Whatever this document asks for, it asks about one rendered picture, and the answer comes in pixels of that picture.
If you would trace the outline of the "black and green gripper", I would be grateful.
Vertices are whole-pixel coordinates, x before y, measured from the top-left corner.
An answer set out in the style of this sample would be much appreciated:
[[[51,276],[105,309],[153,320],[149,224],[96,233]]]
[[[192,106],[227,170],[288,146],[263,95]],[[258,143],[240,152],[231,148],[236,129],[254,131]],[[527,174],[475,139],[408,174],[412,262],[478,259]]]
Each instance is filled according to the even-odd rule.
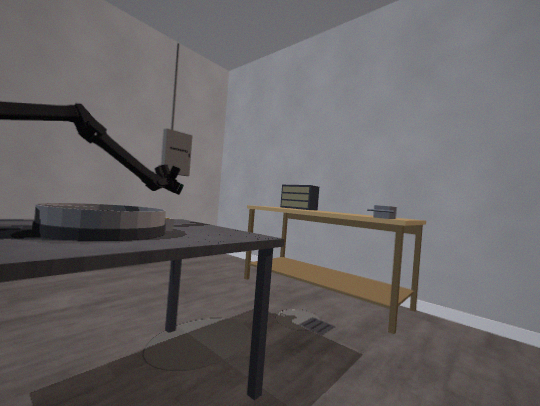
[[[173,187],[171,187],[171,188],[166,188],[166,187],[163,187],[163,188],[167,189],[168,191],[171,191],[173,193],[177,192],[176,194],[180,195],[183,186],[184,186],[183,184],[180,184],[179,182],[177,182],[176,186],[173,185]]]

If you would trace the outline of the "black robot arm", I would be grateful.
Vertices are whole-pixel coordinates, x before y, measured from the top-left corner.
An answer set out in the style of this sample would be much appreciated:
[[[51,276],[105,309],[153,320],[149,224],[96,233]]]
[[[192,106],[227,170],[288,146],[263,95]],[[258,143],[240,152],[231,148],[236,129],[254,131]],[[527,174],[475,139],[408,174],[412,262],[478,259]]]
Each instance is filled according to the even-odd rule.
[[[178,175],[180,168],[172,166],[171,170],[169,171],[168,165],[159,165],[155,168],[155,174],[153,171],[149,170],[142,163],[140,163],[136,158],[134,158],[130,153],[128,153],[124,148],[122,148],[118,143],[116,143],[106,133],[107,129],[96,121],[80,103],[76,103],[75,105],[47,105],[0,101],[0,120],[74,122],[78,134],[82,138],[89,143],[93,142],[104,149],[107,153],[109,153],[112,157],[114,157],[117,161],[139,177],[141,181],[146,184],[145,186],[147,186],[150,190],[156,191],[164,186],[166,188],[171,188],[173,187],[173,181],[174,186],[177,184],[176,176]],[[93,138],[95,133],[97,136]]]

